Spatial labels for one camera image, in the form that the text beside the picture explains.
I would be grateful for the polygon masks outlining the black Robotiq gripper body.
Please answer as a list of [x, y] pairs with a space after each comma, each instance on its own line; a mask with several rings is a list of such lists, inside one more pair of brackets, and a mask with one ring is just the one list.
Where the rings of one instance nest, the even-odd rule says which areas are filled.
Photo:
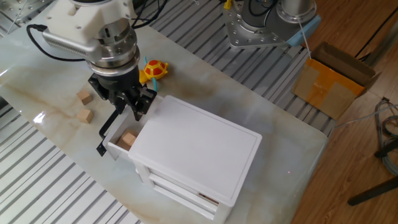
[[108, 94], [111, 91], [126, 91], [141, 85], [138, 66], [125, 74], [112, 77], [94, 73], [93, 78], [98, 82], [96, 90], [101, 94]]

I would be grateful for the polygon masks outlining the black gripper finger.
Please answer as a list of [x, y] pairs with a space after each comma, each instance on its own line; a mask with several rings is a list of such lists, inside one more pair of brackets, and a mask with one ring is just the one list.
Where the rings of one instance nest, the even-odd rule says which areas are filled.
[[135, 86], [127, 90], [127, 105], [132, 109], [136, 121], [147, 114], [157, 92], [146, 86]]
[[88, 83], [93, 87], [94, 91], [102, 100], [108, 100], [116, 108], [117, 114], [121, 114], [123, 112], [126, 103], [122, 98], [120, 98], [117, 91], [108, 90], [103, 87], [96, 74], [92, 74], [92, 76], [88, 79]]

